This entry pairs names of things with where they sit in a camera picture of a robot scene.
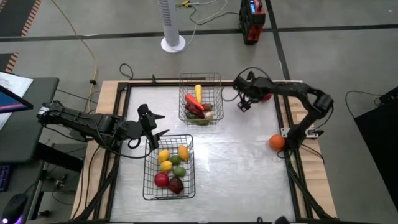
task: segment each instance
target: paper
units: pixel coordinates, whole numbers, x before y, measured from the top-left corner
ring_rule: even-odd
[[[31,78],[18,77],[16,75],[0,72],[0,85],[19,97],[23,97],[25,95],[32,82],[33,79]],[[0,130],[2,130],[2,127],[6,124],[11,114],[12,113],[0,114]]]

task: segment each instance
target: black monitor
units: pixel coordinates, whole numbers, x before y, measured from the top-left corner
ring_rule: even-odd
[[[0,114],[31,109],[31,103],[0,85]]]

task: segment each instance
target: carrot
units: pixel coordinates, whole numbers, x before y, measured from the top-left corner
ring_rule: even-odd
[[[197,108],[201,109],[202,111],[205,110],[204,107],[191,94],[186,94],[185,100],[187,101],[187,103],[189,103],[193,106],[196,106]]]

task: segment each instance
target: floor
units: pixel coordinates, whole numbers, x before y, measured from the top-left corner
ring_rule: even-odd
[[[393,29],[378,26],[398,24],[397,1],[271,0],[276,23],[271,24],[267,17],[266,30],[258,44],[244,45],[241,34],[233,33],[238,17],[228,15],[199,27],[202,32],[180,54],[167,54],[160,48],[162,26],[156,0],[57,2],[79,34],[129,34],[107,35],[106,39],[87,37],[86,42],[98,61],[99,85],[95,90],[100,89],[104,80],[126,79],[119,73],[119,66],[128,63],[134,70],[134,78],[218,72],[223,78],[232,79],[244,68],[257,66],[272,78],[289,75],[291,79],[303,80],[331,94],[335,112],[324,126],[325,134],[319,141],[338,217],[369,223],[396,223],[398,220],[398,212],[344,101],[345,93],[350,90],[383,94],[397,86],[398,26]],[[215,13],[223,4],[224,1],[219,0],[198,6],[194,19]],[[229,0],[224,11],[238,12],[239,5],[240,1]],[[184,7],[177,9],[180,30],[193,30],[188,20],[191,11]],[[316,31],[288,29],[297,27],[323,28]],[[271,28],[285,31],[272,32]],[[231,32],[224,34],[220,30]],[[71,28],[51,0],[42,0],[27,34],[28,41],[0,39],[0,53],[19,53],[15,74],[59,77],[59,89],[87,96],[94,68],[90,54],[79,40],[58,40],[72,35]],[[33,37],[53,37],[54,40],[29,39]],[[55,99],[78,110],[83,110],[85,105],[84,100],[60,92]],[[368,95],[352,94],[349,106],[357,116],[373,109],[373,100]],[[48,139],[57,143],[72,142],[46,131],[42,142]],[[73,194],[62,196],[65,201],[72,201]],[[56,202],[49,197],[43,204],[53,207]],[[65,205],[53,209],[64,214],[60,217],[70,213],[70,207]],[[45,219],[35,222],[47,223]]]

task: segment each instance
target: wire basket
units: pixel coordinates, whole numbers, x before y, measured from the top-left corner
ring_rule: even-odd
[[[195,97],[195,85],[202,86],[202,104],[213,105],[213,119],[188,119],[185,109],[185,95]],[[179,117],[187,125],[214,125],[224,118],[223,98],[221,96],[221,75],[218,73],[184,73],[180,77],[180,109]]]
[[[183,167],[186,171],[185,176],[181,177],[184,189],[181,193],[175,194],[167,187],[160,188],[155,185],[155,175],[160,170],[160,162],[158,161],[159,152],[163,149],[169,150],[170,158],[178,155],[179,146],[188,147],[189,159],[186,161],[181,160],[176,167]],[[146,141],[145,154],[150,151],[149,142]],[[174,177],[173,171],[168,172],[169,179]],[[193,159],[193,137],[189,134],[176,135],[176,136],[162,136],[159,140],[159,148],[154,150],[145,158],[144,162],[144,187],[142,196],[145,200],[168,200],[168,199],[185,199],[193,198],[195,196],[195,165]]]

